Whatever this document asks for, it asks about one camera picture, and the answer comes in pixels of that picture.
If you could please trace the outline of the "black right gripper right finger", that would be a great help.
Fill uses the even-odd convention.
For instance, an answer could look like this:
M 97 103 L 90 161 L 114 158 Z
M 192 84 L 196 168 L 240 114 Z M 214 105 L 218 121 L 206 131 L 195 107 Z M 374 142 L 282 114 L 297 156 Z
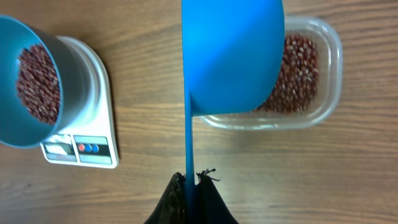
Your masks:
M 197 173 L 199 183 L 195 202 L 195 223 L 238 224 L 214 184 L 214 181 L 220 180 L 209 176 L 215 171 L 216 169 L 206 169 Z

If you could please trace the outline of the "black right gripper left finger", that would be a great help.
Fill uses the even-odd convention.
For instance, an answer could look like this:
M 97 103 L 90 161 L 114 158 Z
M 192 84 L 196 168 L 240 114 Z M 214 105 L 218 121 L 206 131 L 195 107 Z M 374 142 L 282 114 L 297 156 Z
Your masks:
M 144 224 L 185 224 L 185 176 L 176 172 Z

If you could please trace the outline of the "blue plastic measuring scoop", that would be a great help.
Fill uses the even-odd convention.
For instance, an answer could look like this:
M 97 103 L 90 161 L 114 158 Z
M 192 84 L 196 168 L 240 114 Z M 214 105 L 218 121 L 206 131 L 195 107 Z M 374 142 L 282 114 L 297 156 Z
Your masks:
M 281 0 L 182 0 L 187 223 L 195 218 L 192 119 L 251 111 L 266 100 L 284 26 Z

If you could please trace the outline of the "white digital kitchen scale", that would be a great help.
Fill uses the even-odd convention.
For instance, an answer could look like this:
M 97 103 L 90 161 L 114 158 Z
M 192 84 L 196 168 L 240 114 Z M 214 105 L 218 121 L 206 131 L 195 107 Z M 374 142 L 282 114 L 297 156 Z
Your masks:
M 88 97 L 77 117 L 40 144 L 53 164 L 113 169 L 119 164 L 108 73 L 98 54 L 73 37 L 58 35 L 88 71 Z

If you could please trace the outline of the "teal metal bowl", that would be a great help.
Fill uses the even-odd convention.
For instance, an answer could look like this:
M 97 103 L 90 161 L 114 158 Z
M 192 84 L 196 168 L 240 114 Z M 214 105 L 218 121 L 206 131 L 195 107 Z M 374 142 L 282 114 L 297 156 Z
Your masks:
M 1 143 L 38 146 L 72 123 L 89 90 L 90 72 L 76 50 L 1 16 Z

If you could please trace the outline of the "red beans in bowl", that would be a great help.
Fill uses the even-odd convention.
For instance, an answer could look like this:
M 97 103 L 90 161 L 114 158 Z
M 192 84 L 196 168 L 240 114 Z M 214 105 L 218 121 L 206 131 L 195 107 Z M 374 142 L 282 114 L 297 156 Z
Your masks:
M 31 116 L 56 123 L 60 111 L 60 85 L 55 66 L 42 44 L 24 48 L 19 55 L 17 96 Z

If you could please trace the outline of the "clear plastic bean container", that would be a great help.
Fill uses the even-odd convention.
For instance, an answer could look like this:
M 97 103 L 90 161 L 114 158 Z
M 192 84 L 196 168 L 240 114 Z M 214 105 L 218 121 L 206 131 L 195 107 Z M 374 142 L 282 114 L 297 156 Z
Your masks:
M 318 47 L 318 93 L 304 111 L 280 114 L 266 111 L 202 116 L 210 126 L 235 130 L 283 130 L 313 126 L 332 114 L 340 98 L 343 81 L 343 48 L 336 30 L 314 17 L 286 16 L 285 34 L 303 35 Z

